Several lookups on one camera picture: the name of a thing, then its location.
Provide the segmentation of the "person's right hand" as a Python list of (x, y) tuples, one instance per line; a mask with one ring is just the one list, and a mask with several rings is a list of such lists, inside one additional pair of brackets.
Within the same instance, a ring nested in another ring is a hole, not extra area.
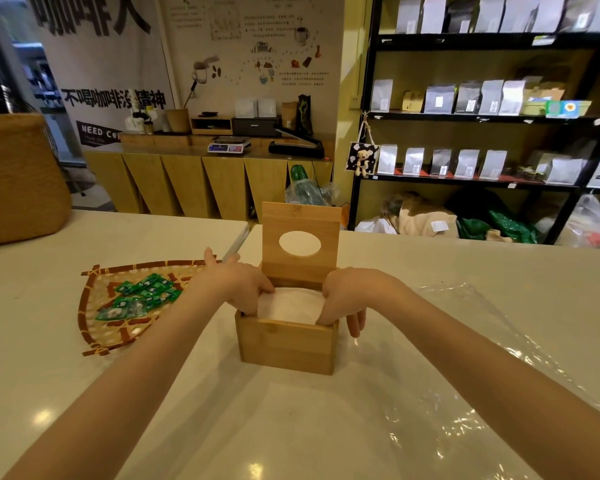
[(395, 288), (394, 277), (377, 269), (346, 267), (330, 272), (322, 284), (325, 303), (316, 325), (331, 326), (346, 316), (382, 302), (381, 293)]

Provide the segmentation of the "person's left hand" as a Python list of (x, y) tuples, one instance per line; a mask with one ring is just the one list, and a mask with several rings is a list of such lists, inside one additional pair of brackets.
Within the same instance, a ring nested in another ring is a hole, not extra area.
[(238, 254), (206, 268), (202, 278), (199, 288), (204, 295), (228, 303), (245, 315), (256, 315), (260, 295), (275, 291), (261, 268), (242, 263)]

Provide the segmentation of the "white tissue stack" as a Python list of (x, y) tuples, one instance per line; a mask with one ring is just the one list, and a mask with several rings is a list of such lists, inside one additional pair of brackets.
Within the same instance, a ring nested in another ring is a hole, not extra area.
[(260, 319), (314, 325), (325, 303), (320, 291), (281, 287), (264, 292), (258, 299), (256, 316)]

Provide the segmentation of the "person's left forearm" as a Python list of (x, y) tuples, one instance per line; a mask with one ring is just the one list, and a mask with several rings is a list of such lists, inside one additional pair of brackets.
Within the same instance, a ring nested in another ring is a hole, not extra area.
[(225, 302), (188, 289), (55, 420), (2, 480), (113, 480)]

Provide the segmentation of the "person's right forearm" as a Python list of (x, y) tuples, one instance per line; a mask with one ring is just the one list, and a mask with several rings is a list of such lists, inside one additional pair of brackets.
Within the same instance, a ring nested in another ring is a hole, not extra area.
[(544, 480), (600, 480), (600, 411), (401, 281), (368, 307), (396, 326)]

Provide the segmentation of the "white pen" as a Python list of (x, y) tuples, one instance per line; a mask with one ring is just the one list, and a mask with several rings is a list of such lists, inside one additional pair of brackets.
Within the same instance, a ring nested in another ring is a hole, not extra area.
[(222, 258), (222, 262), (227, 262), (227, 260), (238, 254), (239, 250), (241, 248), (241, 246), (243, 245), (243, 243), (245, 242), (245, 240), (247, 239), (249, 233), (250, 233), (250, 229), (251, 229), (251, 224), (250, 222), (246, 222), (244, 229), (241, 231), (241, 233), (239, 234), (239, 236), (236, 238), (236, 240), (234, 241), (234, 243), (232, 243), (231, 247), (229, 247), (229, 249), (227, 250), (227, 252), (224, 254), (223, 258)]

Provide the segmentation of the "wooden tissue box with lid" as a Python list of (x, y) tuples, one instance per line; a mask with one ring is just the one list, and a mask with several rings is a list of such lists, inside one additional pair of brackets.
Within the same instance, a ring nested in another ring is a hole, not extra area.
[[(336, 270), (339, 207), (263, 202), (262, 261), (260, 268), (279, 288), (321, 291)], [(311, 255), (297, 256), (283, 249), (280, 238), (305, 232), (320, 241)], [(338, 342), (338, 323), (330, 326), (264, 319), (236, 312), (240, 359), (245, 363), (314, 374), (332, 375)]]

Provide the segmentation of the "pile of green candy packets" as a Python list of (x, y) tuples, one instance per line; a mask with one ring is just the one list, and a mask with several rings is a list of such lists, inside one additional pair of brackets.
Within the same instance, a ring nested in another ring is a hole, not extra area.
[(160, 274), (152, 273), (138, 282), (124, 281), (107, 288), (112, 291), (109, 304), (100, 307), (95, 319), (101, 322), (140, 319), (168, 303), (183, 292), (182, 287)]

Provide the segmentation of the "wooden counter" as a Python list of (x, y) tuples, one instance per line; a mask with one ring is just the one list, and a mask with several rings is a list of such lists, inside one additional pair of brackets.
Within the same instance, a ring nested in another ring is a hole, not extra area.
[(263, 202), (285, 201), (294, 165), (321, 187), (333, 176), (334, 138), (322, 140), (326, 158), (317, 161), (269, 152), (291, 138), (254, 138), (242, 156), (208, 153), (211, 138), (203, 136), (122, 139), (82, 152), (115, 209), (128, 214), (259, 222)]

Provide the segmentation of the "digital weighing scale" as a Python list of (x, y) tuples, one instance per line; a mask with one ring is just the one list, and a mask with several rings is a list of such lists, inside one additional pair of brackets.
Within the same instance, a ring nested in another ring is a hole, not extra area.
[(243, 156), (250, 147), (250, 138), (217, 136), (208, 144), (207, 152), (220, 155)]

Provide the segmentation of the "clear bag with green bottle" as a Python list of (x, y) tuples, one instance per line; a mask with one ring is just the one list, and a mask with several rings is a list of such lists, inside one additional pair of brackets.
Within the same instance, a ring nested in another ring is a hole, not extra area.
[(315, 179), (308, 177), (300, 164), (290, 169), (290, 184), (285, 190), (285, 203), (332, 207), (339, 195), (334, 183), (321, 187)]

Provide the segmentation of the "woven bamboo tray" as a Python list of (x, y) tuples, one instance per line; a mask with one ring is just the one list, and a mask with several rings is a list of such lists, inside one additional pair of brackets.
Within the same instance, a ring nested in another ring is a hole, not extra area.
[(98, 309), (112, 299), (113, 293), (107, 289), (108, 286), (127, 280), (138, 282), (157, 273), (178, 283), (184, 291), (192, 278), (204, 270), (204, 260), (161, 260), (115, 267), (94, 265), (92, 269), (81, 272), (86, 277), (86, 284), (80, 296), (77, 321), (82, 338), (89, 347), (83, 355), (104, 356), (131, 345), (176, 302), (163, 305), (140, 319), (97, 321)]

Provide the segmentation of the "beige cloth bag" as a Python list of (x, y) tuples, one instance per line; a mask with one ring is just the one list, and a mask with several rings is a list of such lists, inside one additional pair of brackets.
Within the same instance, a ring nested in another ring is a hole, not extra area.
[(381, 206), (381, 215), (400, 235), (459, 238), (456, 215), (415, 192), (386, 198)]

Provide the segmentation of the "small wooden drawer box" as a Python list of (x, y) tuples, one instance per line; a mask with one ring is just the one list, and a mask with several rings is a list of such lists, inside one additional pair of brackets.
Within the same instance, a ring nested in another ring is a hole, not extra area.
[(232, 136), (232, 118), (222, 116), (195, 116), (190, 119), (192, 134), (195, 136)]

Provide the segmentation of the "black box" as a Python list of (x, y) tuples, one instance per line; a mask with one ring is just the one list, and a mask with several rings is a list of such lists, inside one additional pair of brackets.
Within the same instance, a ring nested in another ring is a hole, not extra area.
[(236, 137), (277, 138), (280, 133), (281, 117), (232, 118), (233, 135)]

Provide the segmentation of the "black heat sealer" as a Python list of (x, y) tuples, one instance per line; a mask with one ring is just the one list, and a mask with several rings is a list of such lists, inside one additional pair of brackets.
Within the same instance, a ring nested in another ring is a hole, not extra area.
[(298, 140), (298, 142), (276, 143), (275, 141), (271, 141), (268, 146), (269, 153), (315, 160), (325, 159), (324, 145), (320, 140), (279, 125), (274, 128), (278, 133), (290, 136), (292, 139)]

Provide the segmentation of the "wooden bucket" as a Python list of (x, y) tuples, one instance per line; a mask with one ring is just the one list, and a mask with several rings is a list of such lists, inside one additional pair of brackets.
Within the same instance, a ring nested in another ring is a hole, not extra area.
[(187, 108), (165, 110), (168, 132), (178, 135), (192, 134), (190, 115)]

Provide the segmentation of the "group of white cups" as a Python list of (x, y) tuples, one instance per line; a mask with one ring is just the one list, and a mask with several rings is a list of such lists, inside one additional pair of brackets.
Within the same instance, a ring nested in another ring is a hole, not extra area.
[(129, 132), (142, 134), (169, 133), (171, 131), (165, 110), (156, 109), (150, 105), (141, 107), (138, 111), (132, 109), (125, 118), (125, 127)]

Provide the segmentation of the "hanging teddy bear card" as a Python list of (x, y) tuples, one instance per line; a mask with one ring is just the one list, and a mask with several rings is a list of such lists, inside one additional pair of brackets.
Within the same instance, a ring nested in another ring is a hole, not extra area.
[(356, 177), (367, 178), (374, 174), (380, 145), (355, 142), (350, 145), (346, 160), (346, 171), (352, 171)]

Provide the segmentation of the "black and green pouch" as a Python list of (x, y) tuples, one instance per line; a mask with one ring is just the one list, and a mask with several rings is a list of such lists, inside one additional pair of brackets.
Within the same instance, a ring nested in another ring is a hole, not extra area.
[(296, 130), (305, 136), (313, 135), (312, 99), (310, 95), (299, 95), (296, 107)]

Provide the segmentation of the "green plastic bag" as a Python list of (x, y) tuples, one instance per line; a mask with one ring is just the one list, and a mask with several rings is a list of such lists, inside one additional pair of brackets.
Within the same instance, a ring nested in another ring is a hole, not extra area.
[(521, 244), (539, 243), (539, 233), (533, 225), (520, 222), (507, 212), (495, 209), (487, 209), (477, 217), (458, 216), (456, 227), (461, 239)]

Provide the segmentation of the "row of silver pouches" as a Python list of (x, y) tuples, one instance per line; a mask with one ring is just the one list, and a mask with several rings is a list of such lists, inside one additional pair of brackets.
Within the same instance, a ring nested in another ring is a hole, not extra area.
[(427, 158), (424, 147), (408, 147), (399, 159), (397, 145), (382, 145), (376, 176), (435, 178), (460, 180), (498, 180), (504, 169), (507, 153), (489, 150), (486, 154), (491, 167), (480, 170), (480, 150), (453, 151), (448, 148), (434, 149)]
[(400, 0), (396, 34), (600, 33), (600, 0)]
[(523, 80), (491, 79), (456, 84), (435, 84), (405, 91), (425, 94), (423, 112), (401, 112), (402, 98), (392, 79), (377, 79), (371, 90), (367, 114), (375, 120), (510, 120), (522, 113), (526, 83)]

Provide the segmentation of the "brown woven basket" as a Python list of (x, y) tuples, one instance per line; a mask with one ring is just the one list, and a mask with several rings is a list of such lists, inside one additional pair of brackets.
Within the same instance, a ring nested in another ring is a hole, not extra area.
[(70, 220), (72, 198), (44, 117), (0, 114), (0, 245), (44, 237)]

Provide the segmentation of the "white banner with black characters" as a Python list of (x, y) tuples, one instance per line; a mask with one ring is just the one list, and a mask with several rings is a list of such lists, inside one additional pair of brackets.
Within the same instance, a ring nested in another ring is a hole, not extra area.
[(26, 0), (82, 150), (118, 143), (136, 98), (175, 108), (155, 0)]

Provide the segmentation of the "white plastic bag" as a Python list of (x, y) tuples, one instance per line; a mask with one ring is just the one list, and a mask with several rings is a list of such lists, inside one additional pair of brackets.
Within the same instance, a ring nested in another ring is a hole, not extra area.
[(600, 194), (580, 197), (555, 245), (600, 249)]

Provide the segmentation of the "colourful flat box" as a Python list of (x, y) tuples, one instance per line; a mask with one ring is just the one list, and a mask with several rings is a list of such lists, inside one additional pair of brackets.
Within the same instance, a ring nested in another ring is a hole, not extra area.
[(544, 115), (549, 119), (572, 120), (586, 115), (592, 101), (588, 100), (560, 100), (547, 101)]

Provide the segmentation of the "black metal shelf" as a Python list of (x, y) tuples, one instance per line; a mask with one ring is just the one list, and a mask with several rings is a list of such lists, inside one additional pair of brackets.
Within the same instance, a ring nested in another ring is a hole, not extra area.
[[(483, 34), (380, 34), (381, 8), (383, 0), (373, 0), (370, 9), (365, 71), (360, 95), (360, 128), (364, 139), (371, 138), (371, 130), (366, 129), (364, 120), (369, 116), (373, 120), (394, 121), (433, 121), (451, 123), (515, 123), (526, 125), (561, 124), (568, 126), (596, 127), (600, 133), (600, 115), (584, 116), (575, 119), (546, 118), (540, 116), (471, 116), (467, 114), (424, 114), (400, 111), (374, 112), (370, 109), (373, 78), (376, 69), (376, 57), (380, 52), (494, 52), (504, 50), (540, 50), (550, 47), (556, 50), (591, 50), (592, 56), (578, 84), (576, 95), (590, 95), (600, 78), (600, 34), (528, 34), (528, 33), (483, 33)], [(531, 204), (544, 190), (560, 191), (568, 197), (547, 235), (544, 244), (554, 245), (568, 224), (569, 217), (585, 193), (600, 193), (599, 187), (588, 187), (600, 163), (600, 135), (592, 155), (585, 164), (577, 181), (572, 185), (548, 185), (538, 182), (518, 182), (517, 189), (528, 189), (530, 195), (526, 203)]]

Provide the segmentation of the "illustrated coffee wall poster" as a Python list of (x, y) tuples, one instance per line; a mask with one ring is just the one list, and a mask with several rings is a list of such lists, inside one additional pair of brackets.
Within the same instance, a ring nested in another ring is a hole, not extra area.
[(311, 97), (335, 132), (345, 0), (157, 0), (176, 107), (235, 116), (236, 104)]

